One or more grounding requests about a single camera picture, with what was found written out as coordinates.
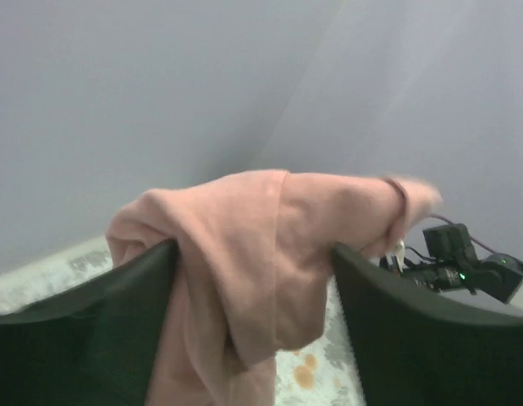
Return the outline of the pink t shirt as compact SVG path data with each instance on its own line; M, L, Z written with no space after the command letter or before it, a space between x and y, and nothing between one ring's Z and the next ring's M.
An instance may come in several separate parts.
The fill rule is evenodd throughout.
M147 403L273 404L276 353L323 334L332 245L382 256L440 200L419 180L262 170L121 208L106 236L115 265L179 247Z

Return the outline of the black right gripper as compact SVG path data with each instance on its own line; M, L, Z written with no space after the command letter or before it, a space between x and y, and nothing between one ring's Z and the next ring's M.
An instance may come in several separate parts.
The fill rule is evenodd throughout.
M399 269L395 257L387 255L379 260L379 266L382 269L429 290L459 290L465 288L462 275L451 266L433 263L414 264L408 259L405 259L405 264L409 267L402 266Z

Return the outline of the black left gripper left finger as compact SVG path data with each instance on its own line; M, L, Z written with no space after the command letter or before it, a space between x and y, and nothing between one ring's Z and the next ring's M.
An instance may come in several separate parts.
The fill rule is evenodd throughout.
M177 244L0 315L0 405L142 405L171 294Z

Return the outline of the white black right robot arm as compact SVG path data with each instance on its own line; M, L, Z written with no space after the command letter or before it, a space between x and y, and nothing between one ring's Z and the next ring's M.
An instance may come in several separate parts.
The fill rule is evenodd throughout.
M426 228L423 237L428 255L418 255L420 262L406 258L408 250L415 254L419 252L400 241L378 265L436 293L467 290L475 294L482 291L505 305L523 308L523 302L514 300L523 288L523 261L497 252L479 259L473 238L462 223Z

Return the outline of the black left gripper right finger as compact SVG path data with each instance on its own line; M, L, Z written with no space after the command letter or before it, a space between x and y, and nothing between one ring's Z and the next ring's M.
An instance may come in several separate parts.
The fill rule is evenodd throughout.
M435 294L342 244L331 262L366 404L523 405L523 317Z

